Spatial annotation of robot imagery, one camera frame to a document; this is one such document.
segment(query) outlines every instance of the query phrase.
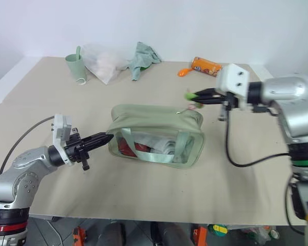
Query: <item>green bag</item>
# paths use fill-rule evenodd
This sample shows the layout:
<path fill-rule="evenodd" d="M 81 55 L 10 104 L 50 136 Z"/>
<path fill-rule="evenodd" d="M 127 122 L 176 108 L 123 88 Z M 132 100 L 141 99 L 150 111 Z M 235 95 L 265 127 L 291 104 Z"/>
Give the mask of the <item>green bag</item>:
<path fill-rule="evenodd" d="M 113 155 L 189 168 L 199 158 L 203 117 L 193 110 L 166 106 L 117 105 L 108 129 Z"/>

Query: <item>bag handle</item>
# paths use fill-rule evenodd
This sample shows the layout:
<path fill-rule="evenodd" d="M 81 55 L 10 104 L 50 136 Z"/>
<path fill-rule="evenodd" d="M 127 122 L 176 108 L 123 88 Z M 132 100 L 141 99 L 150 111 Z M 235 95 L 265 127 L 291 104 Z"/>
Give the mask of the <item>bag handle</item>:
<path fill-rule="evenodd" d="M 134 138 L 131 132 L 131 128 L 121 128 L 121 133 L 124 139 L 126 140 L 127 144 L 129 145 L 129 147 L 131 148 L 131 150 L 138 157 L 138 159 L 151 162 L 160 162 L 160 163 L 170 163 L 175 159 L 175 157 L 180 156 L 185 149 L 189 137 L 189 132 L 179 131 L 176 139 L 175 154 L 169 155 L 169 154 L 148 153 L 136 150 L 134 146 Z"/>

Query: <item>table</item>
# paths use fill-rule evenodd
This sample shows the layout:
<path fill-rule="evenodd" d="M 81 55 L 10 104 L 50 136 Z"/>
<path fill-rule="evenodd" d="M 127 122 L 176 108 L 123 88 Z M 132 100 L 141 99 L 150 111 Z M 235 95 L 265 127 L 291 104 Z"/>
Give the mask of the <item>table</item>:
<path fill-rule="evenodd" d="M 117 104 L 187 107 L 187 89 L 215 86 L 215 78 L 199 72 L 177 77 L 188 63 L 163 62 L 131 81 L 123 71 L 111 85 L 93 75 L 84 86 L 69 76 L 63 58 L 44 57 L 0 104 L 0 166 L 14 142 L 34 123 L 54 113 L 70 115 L 81 137 L 106 131 Z M 241 65 L 257 81 L 247 65 Z M 220 106 L 198 110 L 206 135 L 202 154 L 190 169 L 112 156 L 107 146 L 90 152 L 89 171 L 76 163 L 46 176 L 31 214 L 222 224 L 285 225 L 283 191 L 290 175 L 288 157 L 249 168 L 236 168 L 224 152 L 225 123 Z M 16 148 L 21 152 L 51 145 L 50 122 L 32 131 Z M 238 109 L 231 113 L 231 155 L 246 163 L 286 151 L 277 119 Z M 303 224 L 294 214 L 293 224 Z"/>

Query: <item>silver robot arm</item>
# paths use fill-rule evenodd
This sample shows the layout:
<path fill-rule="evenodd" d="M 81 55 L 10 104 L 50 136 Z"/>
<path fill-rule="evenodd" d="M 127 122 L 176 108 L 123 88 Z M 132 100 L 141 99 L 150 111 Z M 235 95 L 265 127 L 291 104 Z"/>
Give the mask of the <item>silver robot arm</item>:
<path fill-rule="evenodd" d="M 254 113 L 268 112 L 278 117 L 292 163 L 293 175 L 288 186 L 292 189 L 297 217 L 307 221 L 305 245 L 308 246 L 308 77 L 294 74 L 264 82 L 248 80 L 248 71 L 229 64 L 219 72 L 215 88 L 187 93 L 186 98 L 200 104 L 222 104 L 221 121 L 229 122 L 228 112 L 233 108 L 244 110 L 249 105 Z M 246 167 L 255 163 L 236 165 Z"/>
<path fill-rule="evenodd" d="M 107 144 L 111 134 L 97 133 L 81 139 L 67 117 L 56 115 L 53 143 L 50 147 L 31 149 L 19 155 L 0 175 L 0 246 L 21 246 L 26 241 L 29 209 L 44 176 L 59 166 L 82 162 L 89 169 L 88 151 Z"/>

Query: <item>green cup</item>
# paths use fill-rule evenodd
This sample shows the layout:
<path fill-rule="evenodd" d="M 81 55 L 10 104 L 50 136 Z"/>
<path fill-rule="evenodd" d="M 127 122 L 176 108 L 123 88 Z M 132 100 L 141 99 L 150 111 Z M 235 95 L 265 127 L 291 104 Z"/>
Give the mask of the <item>green cup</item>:
<path fill-rule="evenodd" d="M 87 81 L 86 69 L 81 56 L 77 59 L 77 54 L 70 54 L 65 57 L 65 61 L 71 71 L 72 77 L 79 85 L 84 85 Z"/>

